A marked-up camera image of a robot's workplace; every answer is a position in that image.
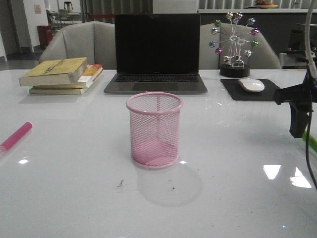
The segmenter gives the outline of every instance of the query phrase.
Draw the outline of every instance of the ferris wheel ornament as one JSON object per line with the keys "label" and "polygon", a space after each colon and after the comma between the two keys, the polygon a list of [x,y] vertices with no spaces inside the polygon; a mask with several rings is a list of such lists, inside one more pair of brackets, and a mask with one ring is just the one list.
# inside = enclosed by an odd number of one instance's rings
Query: ferris wheel ornament
{"label": "ferris wheel ornament", "polygon": [[[247,64],[242,60],[241,54],[245,57],[250,57],[252,55],[252,48],[257,47],[259,45],[258,41],[252,40],[248,41],[245,39],[246,36],[252,35],[256,36],[259,34],[260,30],[258,28],[253,28],[250,32],[246,34],[239,34],[238,32],[238,22],[242,18],[243,14],[228,12],[226,14],[226,18],[230,21],[232,32],[224,33],[219,32],[218,28],[221,26],[221,21],[216,20],[214,22],[215,27],[211,29],[211,34],[224,34],[228,35],[228,39],[224,41],[210,41],[209,46],[211,48],[215,48],[215,53],[217,55],[224,53],[224,48],[229,45],[228,53],[223,57],[223,62],[220,66],[220,74],[227,77],[247,77],[250,75],[250,69]],[[255,23],[254,18],[249,18],[246,26],[252,26]],[[222,43],[223,47],[216,47],[217,44]]]}

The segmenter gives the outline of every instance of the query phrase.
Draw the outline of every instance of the laptop keyboard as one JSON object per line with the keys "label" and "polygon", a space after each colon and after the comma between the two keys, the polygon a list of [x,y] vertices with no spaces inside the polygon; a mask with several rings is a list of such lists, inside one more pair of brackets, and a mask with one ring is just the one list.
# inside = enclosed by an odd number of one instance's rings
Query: laptop keyboard
{"label": "laptop keyboard", "polygon": [[121,74],[116,82],[198,82],[194,74]]}

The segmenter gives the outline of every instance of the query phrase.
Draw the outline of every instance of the plate of fruit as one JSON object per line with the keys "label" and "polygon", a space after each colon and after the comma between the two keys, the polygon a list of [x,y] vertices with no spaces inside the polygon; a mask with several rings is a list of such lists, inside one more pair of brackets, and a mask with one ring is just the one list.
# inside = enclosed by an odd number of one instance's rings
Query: plate of fruit
{"label": "plate of fruit", "polygon": [[270,9],[270,8],[276,8],[278,5],[275,5],[273,2],[268,2],[265,0],[257,0],[256,6],[261,9]]}

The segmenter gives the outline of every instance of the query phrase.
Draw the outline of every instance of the pen holder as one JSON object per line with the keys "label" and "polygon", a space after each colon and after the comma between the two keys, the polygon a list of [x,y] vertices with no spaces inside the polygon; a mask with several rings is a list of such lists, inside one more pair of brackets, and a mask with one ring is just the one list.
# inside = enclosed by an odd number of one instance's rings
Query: pen holder
{"label": "pen holder", "polygon": [[132,159],[141,167],[164,168],[178,159],[179,114],[183,101],[164,92],[147,92],[126,102],[130,110]]}

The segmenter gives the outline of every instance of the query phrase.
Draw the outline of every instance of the pink highlighter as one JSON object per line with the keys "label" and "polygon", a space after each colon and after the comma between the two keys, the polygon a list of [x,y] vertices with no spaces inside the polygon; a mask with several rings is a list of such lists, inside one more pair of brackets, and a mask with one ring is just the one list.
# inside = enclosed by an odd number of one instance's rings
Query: pink highlighter
{"label": "pink highlighter", "polygon": [[19,139],[21,139],[31,128],[32,123],[26,122],[21,126],[12,136],[10,136],[4,143],[0,145],[0,156],[2,153],[8,151]]}

